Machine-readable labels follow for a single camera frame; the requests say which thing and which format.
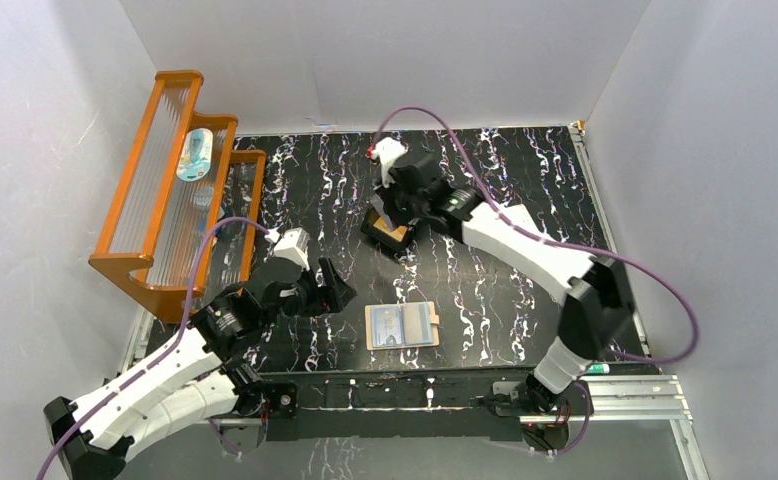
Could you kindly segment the white magnetic stripe card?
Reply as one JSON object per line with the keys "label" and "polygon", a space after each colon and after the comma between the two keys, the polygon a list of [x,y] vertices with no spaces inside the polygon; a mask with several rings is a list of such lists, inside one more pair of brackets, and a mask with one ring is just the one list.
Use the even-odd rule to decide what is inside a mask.
{"label": "white magnetic stripe card", "polygon": [[426,345],[433,342],[429,302],[404,304],[401,308],[401,316],[406,345]]}

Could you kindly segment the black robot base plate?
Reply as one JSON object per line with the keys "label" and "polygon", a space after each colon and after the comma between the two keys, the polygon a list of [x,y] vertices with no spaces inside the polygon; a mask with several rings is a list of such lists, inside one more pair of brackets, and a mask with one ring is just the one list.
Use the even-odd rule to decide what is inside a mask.
{"label": "black robot base plate", "polygon": [[548,400],[529,367],[266,373],[256,412],[218,415],[226,432],[265,441],[313,438],[482,437],[558,449],[584,431],[594,405],[579,380]]}

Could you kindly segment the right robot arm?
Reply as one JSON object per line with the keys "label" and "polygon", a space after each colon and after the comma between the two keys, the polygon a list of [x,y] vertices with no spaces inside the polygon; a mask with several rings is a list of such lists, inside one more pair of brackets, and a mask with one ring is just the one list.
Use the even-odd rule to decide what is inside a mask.
{"label": "right robot arm", "polygon": [[452,186],[431,155],[371,147],[367,156],[378,167],[370,202],[390,228],[424,223],[508,264],[559,305],[556,336],[524,386],[493,396],[526,412],[555,413],[567,389],[633,316],[624,264],[546,244],[524,206],[491,206],[479,188]]}

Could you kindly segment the black plastic card bin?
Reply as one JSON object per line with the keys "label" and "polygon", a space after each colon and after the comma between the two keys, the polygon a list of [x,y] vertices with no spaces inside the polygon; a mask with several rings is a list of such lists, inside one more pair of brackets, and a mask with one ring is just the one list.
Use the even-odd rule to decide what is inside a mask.
{"label": "black plastic card bin", "polygon": [[405,251],[415,236],[415,226],[401,225],[391,229],[373,206],[365,210],[360,231],[371,243],[395,254]]}

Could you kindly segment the tan blue card holder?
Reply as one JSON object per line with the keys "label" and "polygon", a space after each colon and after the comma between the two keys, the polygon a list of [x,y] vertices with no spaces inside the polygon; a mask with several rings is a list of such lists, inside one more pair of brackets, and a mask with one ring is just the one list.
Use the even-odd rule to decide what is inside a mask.
{"label": "tan blue card holder", "polygon": [[369,351],[440,344],[440,318],[433,302],[369,305],[364,313]]}

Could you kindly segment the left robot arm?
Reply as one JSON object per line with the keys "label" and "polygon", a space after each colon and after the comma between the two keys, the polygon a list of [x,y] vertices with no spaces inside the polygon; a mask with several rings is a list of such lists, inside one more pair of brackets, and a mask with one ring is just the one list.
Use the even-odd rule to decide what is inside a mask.
{"label": "left robot arm", "polygon": [[220,415],[294,413],[297,389],[267,382],[244,358],[280,320],[342,311],[356,296],[332,261],[314,271],[285,258],[225,287],[186,328],[100,388],[43,409],[53,452],[71,479],[114,479],[139,453]]}

